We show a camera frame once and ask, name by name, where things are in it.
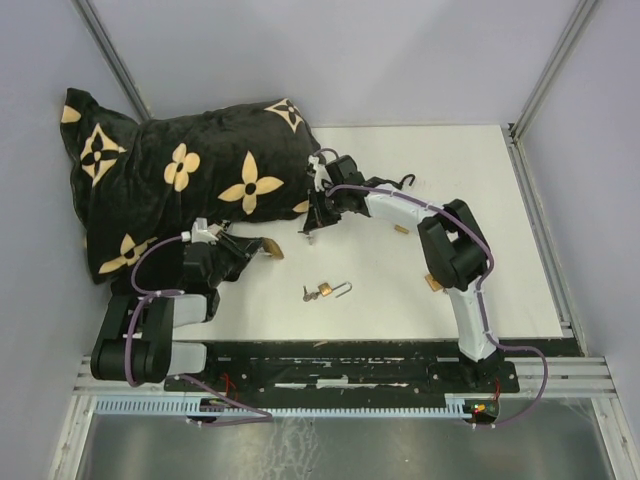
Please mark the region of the large brass padlock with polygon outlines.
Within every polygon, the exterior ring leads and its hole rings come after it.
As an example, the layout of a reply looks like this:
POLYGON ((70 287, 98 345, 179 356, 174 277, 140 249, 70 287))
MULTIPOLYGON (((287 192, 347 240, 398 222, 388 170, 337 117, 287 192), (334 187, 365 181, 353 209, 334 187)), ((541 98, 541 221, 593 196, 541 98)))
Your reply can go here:
POLYGON ((284 253, 279 246, 279 244, 270 238, 263 238, 261 242, 261 251, 275 260, 282 260, 284 258, 284 253))

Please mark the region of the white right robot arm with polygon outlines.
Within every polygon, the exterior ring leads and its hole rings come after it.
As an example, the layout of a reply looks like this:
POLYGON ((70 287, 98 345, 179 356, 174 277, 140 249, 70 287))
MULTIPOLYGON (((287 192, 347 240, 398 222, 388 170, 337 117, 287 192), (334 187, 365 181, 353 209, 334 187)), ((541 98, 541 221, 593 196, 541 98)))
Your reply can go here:
POLYGON ((393 181, 365 178, 355 160, 324 150, 308 157, 306 175, 309 208, 302 233, 337 224, 344 213, 386 220, 418 235, 429 278, 448 292, 458 329, 458 349, 465 360, 458 368, 467 389, 481 391, 495 379, 489 361, 497 355, 482 285, 494 267, 487 241, 467 203, 455 199, 440 204, 403 191, 413 174, 393 181))

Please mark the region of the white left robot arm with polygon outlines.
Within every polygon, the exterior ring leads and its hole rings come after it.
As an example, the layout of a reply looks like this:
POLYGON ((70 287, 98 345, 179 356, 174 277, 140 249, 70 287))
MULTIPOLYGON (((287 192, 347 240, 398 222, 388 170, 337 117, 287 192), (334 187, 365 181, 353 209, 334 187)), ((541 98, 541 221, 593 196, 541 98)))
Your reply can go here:
POLYGON ((140 386, 186 373, 198 389, 215 387, 220 364, 203 344, 176 341, 174 330, 212 321, 220 285, 237 281, 267 242, 221 232, 212 241, 193 242, 185 233, 154 243, 130 268, 129 290, 109 301, 90 356, 92 376, 140 386))

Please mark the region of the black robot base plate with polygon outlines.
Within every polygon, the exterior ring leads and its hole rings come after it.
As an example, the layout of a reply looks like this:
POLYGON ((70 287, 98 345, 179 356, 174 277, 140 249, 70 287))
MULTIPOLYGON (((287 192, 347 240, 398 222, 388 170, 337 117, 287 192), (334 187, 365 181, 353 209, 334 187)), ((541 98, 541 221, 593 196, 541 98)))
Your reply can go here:
POLYGON ((463 360, 454 341, 208 341, 205 369, 167 392, 204 383, 260 408, 441 407, 448 394, 493 397, 520 390, 513 363, 463 360))

